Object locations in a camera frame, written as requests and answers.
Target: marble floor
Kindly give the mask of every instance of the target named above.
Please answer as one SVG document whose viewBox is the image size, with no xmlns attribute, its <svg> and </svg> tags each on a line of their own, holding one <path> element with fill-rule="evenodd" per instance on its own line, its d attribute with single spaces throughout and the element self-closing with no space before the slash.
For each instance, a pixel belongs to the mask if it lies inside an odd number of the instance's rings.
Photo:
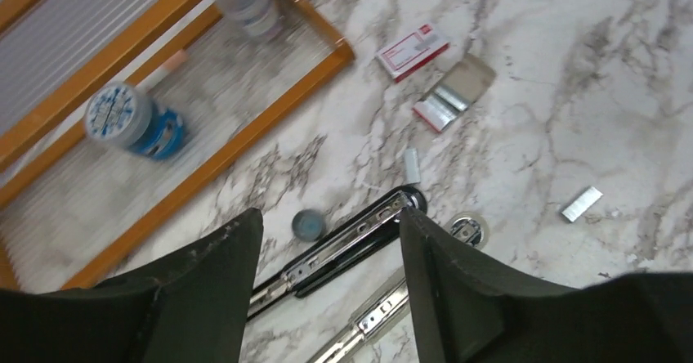
<svg viewBox="0 0 693 363">
<path fill-rule="evenodd" d="M 311 0 L 355 64 L 313 96 L 134 253 L 156 259 L 254 206 L 265 238 L 257 282 L 308 247 L 290 220 L 318 208 L 338 225 L 403 182 L 418 150 L 429 215 L 481 213 L 484 251 L 583 287 L 629 271 L 693 268 L 693 0 Z M 374 59 L 432 21 L 451 48 L 401 83 Z M 472 52 L 491 89 L 436 135 L 412 104 Z M 602 199 L 573 224 L 559 211 L 587 186 Z M 401 265 L 391 244 L 244 336 L 244 362 L 303 362 Z M 418 361 L 407 317 L 355 362 Z"/>
</svg>

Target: white label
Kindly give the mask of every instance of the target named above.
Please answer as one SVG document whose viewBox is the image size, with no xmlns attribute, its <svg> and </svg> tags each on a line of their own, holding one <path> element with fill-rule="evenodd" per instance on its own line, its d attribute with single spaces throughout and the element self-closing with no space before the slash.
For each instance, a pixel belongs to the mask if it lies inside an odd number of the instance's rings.
<svg viewBox="0 0 693 363">
<path fill-rule="evenodd" d="M 110 139 L 132 121 L 135 101 L 126 87 L 107 87 L 94 96 L 87 111 L 87 127 L 92 137 Z"/>
<path fill-rule="evenodd" d="M 418 46 L 423 42 L 423 38 L 418 34 L 410 34 L 390 49 L 384 51 L 382 57 L 391 69 L 401 69 L 409 62 L 428 51 L 428 46 L 423 50 L 418 49 Z"/>
</svg>

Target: orange frame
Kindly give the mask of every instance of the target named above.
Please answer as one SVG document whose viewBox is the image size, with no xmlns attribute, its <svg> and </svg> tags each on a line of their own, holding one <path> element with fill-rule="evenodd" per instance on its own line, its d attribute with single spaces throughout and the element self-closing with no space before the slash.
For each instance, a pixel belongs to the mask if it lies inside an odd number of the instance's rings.
<svg viewBox="0 0 693 363">
<path fill-rule="evenodd" d="M 29 113 L 10 132 L 0 138 L 0 169 L 6 168 L 36 141 L 62 122 L 93 92 L 117 74 L 156 38 L 175 24 L 201 0 L 159 0 L 134 21 L 113 42 L 87 62 L 77 73 Z M 228 169 L 246 150 L 263 138 L 278 122 L 296 109 L 317 89 L 334 78 L 354 60 L 344 37 L 328 23 L 307 0 L 291 0 L 308 22 L 333 45 L 333 52 L 305 77 L 294 84 L 262 114 L 227 142 L 214 156 L 125 231 L 115 242 L 92 259 L 63 288 L 89 287 L 105 276 L 133 249 L 142 244 L 158 227 L 207 184 Z M 173 53 L 187 48 L 219 21 L 221 13 L 211 6 L 188 24 L 171 41 L 127 78 L 139 83 Z M 84 138 L 80 123 L 75 124 L 55 143 L 19 171 L 0 189 L 0 208 L 17 195 Z M 0 244 L 0 287 L 18 289 L 11 262 Z"/>
</svg>

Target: plastic container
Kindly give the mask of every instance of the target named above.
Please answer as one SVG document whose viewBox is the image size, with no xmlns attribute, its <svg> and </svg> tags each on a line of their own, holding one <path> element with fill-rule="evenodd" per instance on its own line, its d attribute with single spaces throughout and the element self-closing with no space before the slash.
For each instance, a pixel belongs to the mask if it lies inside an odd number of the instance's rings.
<svg viewBox="0 0 693 363">
<path fill-rule="evenodd" d="M 183 145 L 181 116 L 126 83 L 109 83 L 92 96 L 84 127 L 94 141 L 161 160 Z"/>
<path fill-rule="evenodd" d="M 249 38 L 268 40 L 282 29 L 276 0 L 215 0 L 224 17 L 233 21 Z"/>
</svg>

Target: small round lid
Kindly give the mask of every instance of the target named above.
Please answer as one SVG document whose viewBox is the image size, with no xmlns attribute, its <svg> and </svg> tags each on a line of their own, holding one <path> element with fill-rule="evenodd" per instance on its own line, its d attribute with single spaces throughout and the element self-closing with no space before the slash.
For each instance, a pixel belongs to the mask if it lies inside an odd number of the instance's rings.
<svg viewBox="0 0 693 363">
<path fill-rule="evenodd" d="M 293 234 L 306 242 L 318 240 L 323 235 L 325 227 L 322 213 L 313 209 L 305 209 L 296 213 L 291 221 Z"/>
<path fill-rule="evenodd" d="M 146 96 L 126 83 L 109 83 L 89 100 L 84 127 L 94 140 L 129 146 L 144 134 L 151 115 Z"/>
</svg>

